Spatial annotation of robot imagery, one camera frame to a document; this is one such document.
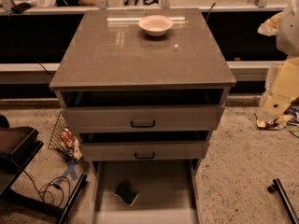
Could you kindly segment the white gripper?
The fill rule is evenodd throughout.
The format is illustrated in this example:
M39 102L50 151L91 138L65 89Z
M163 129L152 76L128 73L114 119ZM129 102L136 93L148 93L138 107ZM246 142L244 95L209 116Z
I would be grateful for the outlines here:
M279 12L263 22L258 28L258 33L266 36L276 35L281 15ZM292 99L299 97L299 57L272 65L267 81L271 93L262 95L257 111L257 118L263 121L279 118L289 108Z

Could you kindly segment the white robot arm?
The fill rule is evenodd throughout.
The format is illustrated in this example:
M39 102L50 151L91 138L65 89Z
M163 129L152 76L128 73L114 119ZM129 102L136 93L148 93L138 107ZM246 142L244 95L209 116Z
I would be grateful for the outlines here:
M299 97L299 0L291 0L281 13L263 23L258 32L267 30L276 33L277 48L287 59L268 69L257 112L262 121L279 118Z

